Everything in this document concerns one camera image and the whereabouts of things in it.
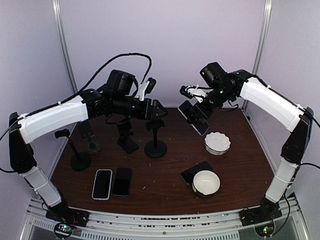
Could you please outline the silver smartphone black screen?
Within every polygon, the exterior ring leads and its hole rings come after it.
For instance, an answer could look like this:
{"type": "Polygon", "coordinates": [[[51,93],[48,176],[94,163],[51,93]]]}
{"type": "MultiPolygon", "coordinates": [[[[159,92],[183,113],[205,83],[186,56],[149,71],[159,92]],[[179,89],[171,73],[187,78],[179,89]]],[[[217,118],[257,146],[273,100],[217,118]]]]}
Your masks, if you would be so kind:
{"type": "Polygon", "coordinates": [[[200,135],[203,136],[209,129],[208,122],[201,116],[192,110],[192,104],[185,100],[179,107],[179,112],[186,119],[187,123],[193,127],[193,129],[200,135]]]}

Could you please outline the black round-base clamp phone stand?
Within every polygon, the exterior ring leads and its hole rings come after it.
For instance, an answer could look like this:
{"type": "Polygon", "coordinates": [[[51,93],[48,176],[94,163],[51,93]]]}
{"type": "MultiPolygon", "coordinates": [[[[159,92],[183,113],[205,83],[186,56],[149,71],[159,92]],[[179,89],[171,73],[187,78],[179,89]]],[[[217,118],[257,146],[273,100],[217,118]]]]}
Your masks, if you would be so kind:
{"type": "Polygon", "coordinates": [[[148,132],[152,131],[153,140],[148,141],[144,146],[144,153],[150,158],[161,158],[167,153],[167,145],[158,139],[158,130],[165,126],[162,119],[152,120],[145,123],[148,132]]]}

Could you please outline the white-cased smartphone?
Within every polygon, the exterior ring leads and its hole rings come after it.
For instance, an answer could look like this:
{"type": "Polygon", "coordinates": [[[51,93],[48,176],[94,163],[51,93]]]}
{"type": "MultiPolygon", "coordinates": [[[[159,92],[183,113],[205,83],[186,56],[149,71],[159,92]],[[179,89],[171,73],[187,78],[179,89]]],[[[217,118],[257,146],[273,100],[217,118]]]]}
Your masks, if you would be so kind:
{"type": "Polygon", "coordinates": [[[107,201],[110,198],[113,171],[111,169],[98,169],[95,174],[92,199],[107,201]]]}

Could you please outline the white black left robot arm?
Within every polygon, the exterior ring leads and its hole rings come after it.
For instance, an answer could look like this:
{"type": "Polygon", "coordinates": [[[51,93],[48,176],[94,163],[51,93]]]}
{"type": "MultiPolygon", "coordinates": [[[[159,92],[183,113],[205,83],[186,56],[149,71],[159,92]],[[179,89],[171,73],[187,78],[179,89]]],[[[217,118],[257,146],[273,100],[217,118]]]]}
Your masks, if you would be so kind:
{"type": "Polygon", "coordinates": [[[83,89],[66,100],[30,113],[18,115],[13,112],[9,117],[8,146],[10,166],[21,175],[31,188],[40,196],[52,214],[61,222],[72,218],[63,194],[49,180],[39,167],[35,158],[35,144],[56,130],[72,124],[113,114],[124,119],[118,125],[127,126],[131,119],[156,121],[168,112],[158,100],[147,98],[156,85],[153,78],[144,80],[137,91],[129,95],[132,84],[137,80],[134,75],[112,70],[107,82],[98,89],[83,89]]]}

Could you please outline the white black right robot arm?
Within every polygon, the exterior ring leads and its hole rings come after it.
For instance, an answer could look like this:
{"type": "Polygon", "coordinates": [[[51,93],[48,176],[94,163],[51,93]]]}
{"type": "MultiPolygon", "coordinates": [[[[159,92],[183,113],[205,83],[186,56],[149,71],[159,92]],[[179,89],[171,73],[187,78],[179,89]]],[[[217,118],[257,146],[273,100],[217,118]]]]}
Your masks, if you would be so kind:
{"type": "Polygon", "coordinates": [[[280,137],[271,124],[265,127],[275,137],[276,143],[283,141],[278,148],[280,160],[274,177],[256,210],[258,219],[266,221],[276,212],[279,201],[295,180],[310,142],[314,112],[289,100],[259,76],[244,69],[226,72],[217,62],[212,62],[199,74],[206,87],[188,85],[180,90],[189,98],[196,98],[196,103],[186,114],[189,124],[204,124],[225,102],[242,98],[258,108],[272,123],[277,123],[276,130],[283,134],[280,137]]]}

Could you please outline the black folding phone stand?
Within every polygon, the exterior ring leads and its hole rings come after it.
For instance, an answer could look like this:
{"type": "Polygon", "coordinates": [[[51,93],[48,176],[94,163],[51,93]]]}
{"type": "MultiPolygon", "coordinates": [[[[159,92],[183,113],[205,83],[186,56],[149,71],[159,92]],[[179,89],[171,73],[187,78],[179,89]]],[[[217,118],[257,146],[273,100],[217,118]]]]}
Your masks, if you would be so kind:
{"type": "Polygon", "coordinates": [[[134,134],[132,131],[132,124],[130,118],[124,118],[117,124],[119,138],[117,139],[118,145],[127,153],[132,154],[139,149],[139,145],[132,139],[134,134]]]}

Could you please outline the clear-base metal phone stand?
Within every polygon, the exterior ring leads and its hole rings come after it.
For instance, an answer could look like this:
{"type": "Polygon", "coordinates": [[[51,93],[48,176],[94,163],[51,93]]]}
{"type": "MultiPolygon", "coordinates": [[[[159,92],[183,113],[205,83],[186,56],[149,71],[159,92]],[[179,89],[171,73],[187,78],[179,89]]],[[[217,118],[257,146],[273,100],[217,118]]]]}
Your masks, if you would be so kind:
{"type": "Polygon", "coordinates": [[[93,155],[102,149],[102,145],[94,140],[95,134],[88,120],[78,122],[77,130],[83,142],[87,142],[86,152],[93,155]]]}

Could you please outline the black gooseneck phone stand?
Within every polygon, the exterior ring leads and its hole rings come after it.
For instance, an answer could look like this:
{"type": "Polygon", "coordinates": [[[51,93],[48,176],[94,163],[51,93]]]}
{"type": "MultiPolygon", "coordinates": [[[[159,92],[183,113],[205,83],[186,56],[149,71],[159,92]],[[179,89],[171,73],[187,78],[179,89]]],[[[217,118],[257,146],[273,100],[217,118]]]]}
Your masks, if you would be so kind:
{"type": "Polygon", "coordinates": [[[87,152],[78,152],[73,141],[70,139],[70,131],[65,128],[54,133],[56,139],[66,137],[67,142],[73,151],[73,156],[70,160],[70,166],[74,171],[80,172],[88,168],[91,164],[90,154],[87,152]]]}

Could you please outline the white scalloped dish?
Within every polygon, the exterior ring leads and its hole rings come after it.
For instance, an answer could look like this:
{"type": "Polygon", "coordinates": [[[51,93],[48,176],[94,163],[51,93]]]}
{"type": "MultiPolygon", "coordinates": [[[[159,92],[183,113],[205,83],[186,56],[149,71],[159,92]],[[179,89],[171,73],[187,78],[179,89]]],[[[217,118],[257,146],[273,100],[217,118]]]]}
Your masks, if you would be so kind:
{"type": "Polygon", "coordinates": [[[224,133],[211,132],[205,136],[204,146],[210,154],[221,156],[230,149],[231,141],[224,133]]]}

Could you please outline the dark smartphone under bowl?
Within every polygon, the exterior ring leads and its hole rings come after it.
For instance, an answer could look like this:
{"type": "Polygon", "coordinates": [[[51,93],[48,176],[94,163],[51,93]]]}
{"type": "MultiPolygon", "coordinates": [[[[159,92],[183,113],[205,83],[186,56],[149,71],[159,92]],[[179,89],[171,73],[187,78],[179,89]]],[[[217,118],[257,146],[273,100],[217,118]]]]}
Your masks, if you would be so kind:
{"type": "Polygon", "coordinates": [[[192,167],[190,167],[187,170],[184,170],[180,173],[180,176],[182,177],[183,181],[187,185],[191,185],[194,179],[194,176],[200,172],[200,171],[213,171],[212,166],[207,161],[202,161],[192,167]]]}

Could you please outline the white round bowl black rim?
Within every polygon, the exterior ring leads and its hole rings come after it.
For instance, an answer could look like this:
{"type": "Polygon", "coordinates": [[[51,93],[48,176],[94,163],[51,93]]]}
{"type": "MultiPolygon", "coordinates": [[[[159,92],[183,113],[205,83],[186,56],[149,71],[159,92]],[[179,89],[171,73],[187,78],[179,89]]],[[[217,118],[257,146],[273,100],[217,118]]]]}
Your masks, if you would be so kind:
{"type": "Polygon", "coordinates": [[[201,170],[195,174],[191,186],[198,197],[210,198],[220,189],[221,180],[213,171],[201,170]]]}

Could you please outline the blue-edged black smartphone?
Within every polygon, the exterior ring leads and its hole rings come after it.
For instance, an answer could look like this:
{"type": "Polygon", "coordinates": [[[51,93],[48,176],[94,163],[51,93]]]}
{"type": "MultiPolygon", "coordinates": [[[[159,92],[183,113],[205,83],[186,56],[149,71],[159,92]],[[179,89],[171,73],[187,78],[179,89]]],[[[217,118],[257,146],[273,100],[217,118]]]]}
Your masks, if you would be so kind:
{"type": "Polygon", "coordinates": [[[128,197],[131,187],[133,170],[128,167],[119,167],[116,170],[112,188],[112,195],[115,197],[128,197]]]}

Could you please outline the aluminium front rail frame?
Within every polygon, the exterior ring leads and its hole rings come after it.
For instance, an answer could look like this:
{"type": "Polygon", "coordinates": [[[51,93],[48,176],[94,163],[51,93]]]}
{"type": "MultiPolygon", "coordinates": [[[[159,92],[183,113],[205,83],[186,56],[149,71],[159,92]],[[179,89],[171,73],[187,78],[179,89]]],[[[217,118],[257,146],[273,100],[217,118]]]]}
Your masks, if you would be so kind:
{"type": "Polygon", "coordinates": [[[240,210],[183,215],[133,215],[89,210],[85,227],[69,240],[260,240],[258,232],[275,225],[273,240],[309,240],[310,234],[297,199],[279,202],[282,216],[243,225],[240,210]]]}

